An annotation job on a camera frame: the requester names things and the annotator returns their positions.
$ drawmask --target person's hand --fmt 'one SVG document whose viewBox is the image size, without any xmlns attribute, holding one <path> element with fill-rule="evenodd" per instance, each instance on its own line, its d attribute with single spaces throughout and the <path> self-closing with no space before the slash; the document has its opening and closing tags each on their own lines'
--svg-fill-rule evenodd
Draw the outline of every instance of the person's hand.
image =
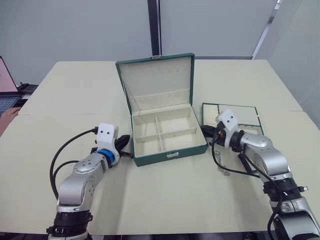
<svg viewBox="0 0 320 240">
<path fill-rule="evenodd" d="M 20 109 L 21 107 L 13 107 L 2 113 L 0 117 L 0 136 L 4 133 L 11 121 L 18 115 Z"/>
</svg>

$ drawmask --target open jewelry box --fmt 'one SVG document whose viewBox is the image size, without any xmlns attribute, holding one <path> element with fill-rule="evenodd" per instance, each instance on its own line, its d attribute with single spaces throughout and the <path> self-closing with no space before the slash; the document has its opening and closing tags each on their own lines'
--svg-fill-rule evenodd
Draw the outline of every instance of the open jewelry box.
<svg viewBox="0 0 320 240">
<path fill-rule="evenodd" d="M 131 114 L 136 165 L 203 154 L 208 148 L 192 108 L 192 53 L 117 61 Z"/>
</svg>

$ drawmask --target white tabletop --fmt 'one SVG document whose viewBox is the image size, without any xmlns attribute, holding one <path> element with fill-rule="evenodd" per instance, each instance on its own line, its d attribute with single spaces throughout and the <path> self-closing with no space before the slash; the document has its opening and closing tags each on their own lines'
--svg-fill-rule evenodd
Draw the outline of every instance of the white tabletop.
<svg viewBox="0 0 320 240">
<path fill-rule="evenodd" d="M 320 219 L 320 133 L 269 64 L 201 60 L 194 74 L 196 112 L 202 102 L 257 107 L 265 135 L 286 156 L 297 184 L 309 187 L 303 195 Z M 49 181 L 55 152 L 102 122 L 119 126 L 119 135 L 131 133 L 114 62 L 57 63 L 0 138 L 0 232 L 45 233 L 56 214 Z M 88 134 L 71 143 L 57 166 L 85 158 L 94 140 Z M 242 169 L 233 153 L 221 152 L 225 165 Z M 71 169 L 59 173 L 58 187 Z M 208 150 L 143 167 L 122 158 L 98 185 L 91 212 L 91 234 L 167 234 L 265 230 L 271 208 L 260 180 L 222 175 Z"/>
</svg>

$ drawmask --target metal clasp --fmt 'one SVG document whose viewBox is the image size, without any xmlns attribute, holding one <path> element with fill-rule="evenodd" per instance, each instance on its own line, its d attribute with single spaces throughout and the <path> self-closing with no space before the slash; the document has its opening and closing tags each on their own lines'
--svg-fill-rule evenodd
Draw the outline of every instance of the metal clasp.
<svg viewBox="0 0 320 240">
<path fill-rule="evenodd" d="M 160 59 L 160 58 L 162 58 L 161 55 L 154 55 L 154 56 L 151 57 L 151 59 Z"/>
<path fill-rule="evenodd" d="M 167 158 L 172 158 L 172 157 L 176 157 L 176 156 L 179 156 L 179 152 L 178 151 L 166 154 Z"/>
</svg>

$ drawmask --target silver robotic arm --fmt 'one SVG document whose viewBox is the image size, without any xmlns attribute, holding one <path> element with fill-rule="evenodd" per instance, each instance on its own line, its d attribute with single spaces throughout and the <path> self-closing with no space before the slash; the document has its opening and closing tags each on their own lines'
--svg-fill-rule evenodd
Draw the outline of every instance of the silver robotic arm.
<svg viewBox="0 0 320 240">
<path fill-rule="evenodd" d="M 264 173 L 259 172 L 259 176 L 263 182 L 263 192 L 268 194 L 273 210 L 276 209 L 280 199 L 275 184 L 280 190 L 282 203 L 273 219 L 278 238 L 280 240 L 320 239 L 318 238 L 320 226 L 307 200 L 301 196 L 301 192 L 308 188 L 297 186 L 286 158 L 275 149 L 272 141 L 266 136 L 237 131 L 238 121 L 229 109 L 222 112 L 217 121 L 221 128 L 217 143 L 226 148 L 231 147 L 234 152 L 242 153 Z"/>
<path fill-rule="evenodd" d="M 90 208 L 96 186 L 120 159 L 115 146 L 117 136 L 118 127 L 105 123 L 99 125 L 97 151 L 77 162 L 71 175 L 60 186 L 54 225 L 47 229 L 49 239 L 90 238 L 87 225 L 93 218 Z"/>
</svg>

